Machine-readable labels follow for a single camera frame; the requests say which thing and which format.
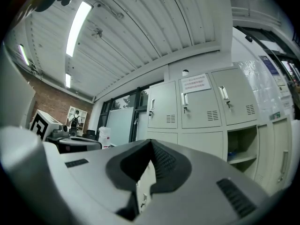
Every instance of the poster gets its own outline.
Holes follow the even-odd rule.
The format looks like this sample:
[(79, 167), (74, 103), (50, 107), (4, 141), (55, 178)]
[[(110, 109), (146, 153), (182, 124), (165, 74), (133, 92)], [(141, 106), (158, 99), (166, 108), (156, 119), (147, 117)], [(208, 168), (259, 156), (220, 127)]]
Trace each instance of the poster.
[(183, 93), (210, 89), (210, 83), (205, 73), (193, 77), (184, 78), (181, 80), (181, 84)]
[(268, 59), (267, 56), (259, 56), (263, 63), (267, 66), (268, 70), (272, 75), (279, 75), (278, 71), (274, 67), (273, 63)]

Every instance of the black vent grille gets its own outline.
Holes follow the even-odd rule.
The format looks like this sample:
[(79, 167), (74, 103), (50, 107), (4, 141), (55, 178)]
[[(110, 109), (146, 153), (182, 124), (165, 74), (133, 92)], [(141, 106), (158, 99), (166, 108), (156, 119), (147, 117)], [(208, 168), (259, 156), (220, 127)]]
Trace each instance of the black vent grille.
[(88, 163), (88, 160), (86, 160), (86, 159), (80, 159), (80, 160), (75, 160), (75, 161), (67, 162), (65, 164), (66, 164), (67, 168), (70, 168), (70, 167), (79, 166), (79, 165), (82, 165), (82, 164), (85, 164), (85, 163)]
[(215, 121), (219, 120), (218, 112), (217, 111), (207, 111), (207, 119), (208, 121)]
[(166, 123), (175, 123), (175, 115), (167, 115), (166, 117)]
[(248, 115), (255, 114), (255, 110), (254, 110), (253, 105), (247, 105), (247, 106), (246, 106), (246, 110), (247, 110), (247, 114), (248, 114)]
[(238, 187), (228, 179), (217, 182), (227, 200), (240, 218), (245, 217), (256, 209), (256, 206), (238, 189)]

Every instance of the ceiling light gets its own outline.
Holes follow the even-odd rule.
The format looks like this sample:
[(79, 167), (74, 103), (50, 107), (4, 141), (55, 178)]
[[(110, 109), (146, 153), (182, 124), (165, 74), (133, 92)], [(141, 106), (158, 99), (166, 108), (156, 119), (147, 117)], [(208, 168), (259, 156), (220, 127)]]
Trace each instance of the ceiling light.
[(66, 73), (66, 87), (71, 87), (71, 75)]
[(26, 54), (25, 54), (23, 45), (20, 44), (19, 47), (20, 47), (20, 51), (21, 51), (21, 53), (22, 53), (22, 56), (23, 56), (23, 59), (24, 59), (25, 63), (29, 66), (29, 61), (28, 61), (28, 59), (27, 59), (27, 57), (26, 57)]
[(78, 34), (80, 32), (80, 29), (83, 25), (83, 22), (86, 18), (86, 16), (89, 14), (89, 11), (91, 10), (91, 5), (82, 2), (80, 7), (77, 10), (77, 13), (75, 15), (75, 18), (72, 23), (72, 27), (70, 30), (69, 38), (67, 39), (67, 50), (66, 53), (73, 57), (73, 52), (75, 49), (75, 44), (78, 38)]

